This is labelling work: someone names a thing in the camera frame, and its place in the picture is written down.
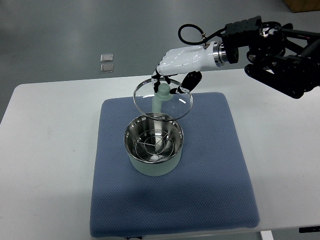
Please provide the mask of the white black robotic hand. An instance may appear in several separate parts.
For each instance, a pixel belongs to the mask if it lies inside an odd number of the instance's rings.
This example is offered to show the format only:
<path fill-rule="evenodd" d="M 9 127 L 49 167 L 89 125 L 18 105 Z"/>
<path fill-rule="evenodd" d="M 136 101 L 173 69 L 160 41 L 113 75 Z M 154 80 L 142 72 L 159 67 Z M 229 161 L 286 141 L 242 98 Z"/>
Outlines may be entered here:
<path fill-rule="evenodd" d="M 170 84 L 172 76 L 186 74 L 180 86 L 171 89 L 171 94 L 191 92 L 202 80 L 202 68 L 220 68 L 228 62 L 227 53 L 221 41 L 210 42 L 208 47 L 192 45 L 169 50 L 159 62 L 151 76 L 155 93 L 159 91 L 160 78 Z"/>

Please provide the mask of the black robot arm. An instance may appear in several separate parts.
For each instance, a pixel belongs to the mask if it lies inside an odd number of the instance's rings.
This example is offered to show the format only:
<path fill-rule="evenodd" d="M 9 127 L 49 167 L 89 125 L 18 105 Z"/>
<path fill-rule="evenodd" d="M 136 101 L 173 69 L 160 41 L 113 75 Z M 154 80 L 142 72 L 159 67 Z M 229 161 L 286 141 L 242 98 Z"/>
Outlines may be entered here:
<path fill-rule="evenodd" d="M 299 99 L 320 85 L 317 32 L 295 30 L 291 23 L 263 22 L 256 16 L 226 24 L 219 36 L 230 64 L 238 62 L 239 48 L 248 47 L 245 73 L 291 98 Z"/>

